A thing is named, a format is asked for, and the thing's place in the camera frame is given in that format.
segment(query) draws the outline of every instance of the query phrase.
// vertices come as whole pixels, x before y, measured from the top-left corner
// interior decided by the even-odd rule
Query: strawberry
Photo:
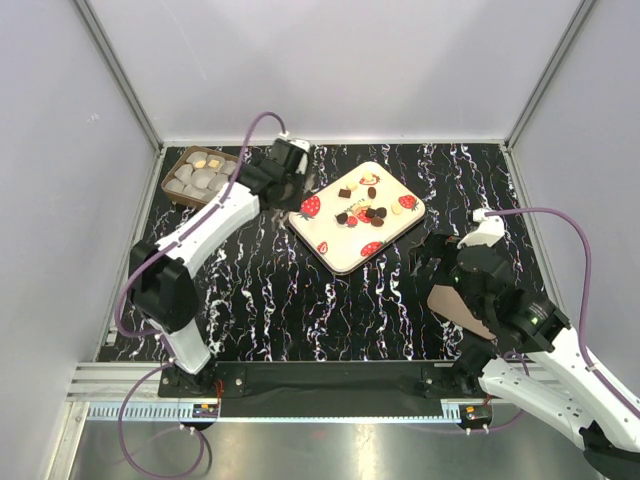
[[[362,255],[363,257],[368,257],[370,255],[373,255],[378,250],[380,250],[381,246],[382,246],[382,242],[371,242],[364,246],[364,248],[360,251],[360,255]]]
[[[405,195],[404,197],[400,197],[398,199],[400,205],[404,208],[408,208],[410,210],[415,210],[417,207],[418,200],[413,195]]]
[[[320,199],[317,195],[307,198],[300,205],[300,216],[305,220],[315,217],[320,211]]]
[[[371,223],[371,219],[367,217],[367,211],[363,210],[358,214],[358,220],[362,223]]]
[[[360,179],[360,185],[375,185],[380,181],[380,177],[375,173],[371,174],[373,176],[373,180],[365,180],[364,178]]]

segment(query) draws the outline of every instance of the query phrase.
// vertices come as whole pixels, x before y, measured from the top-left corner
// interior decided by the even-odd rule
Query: wall
[[[41,478],[153,160],[68,0],[0,3],[0,471]]]
[[[311,139],[502,139],[579,0],[91,3],[159,135],[215,144],[266,109]]]
[[[638,132],[640,3],[599,2],[516,144],[531,203],[572,215],[593,256],[589,344],[640,393]],[[570,227],[540,219],[561,296],[577,318],[582,247]]]

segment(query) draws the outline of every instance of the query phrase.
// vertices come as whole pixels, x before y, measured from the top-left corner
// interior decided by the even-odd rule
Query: black marble table
[[[221,150],[239,153],[238,148]],[[183,151],[167,150],[144,231],[151,243],[193,214],[173,205],[159,186]],[[264,151],[254,147],[251,155]],[[432,360],[457,355],[462,331],[426,308],[430,287],[410,276],[408,252],[432,229],[464,234],[470,229],[467,214],[474,208],[518,206],[500,147],[318,146],[308,195],[371,160],[422,198],[427,214],[421,224],[346,276],[332,275],[286,225],[282,212],[266,212],[246,224],[196,277],[204,303],[197,323],[219,360]],[[508,217],[506,224],[508,232],[498,250],[512,259],[520,285],[542,289],[523,219]],[[144,324],[131,306],[125,309],[124,323],[131,330]],[[98,359],[151,361],[164,355],[152,337],[118,336]]]

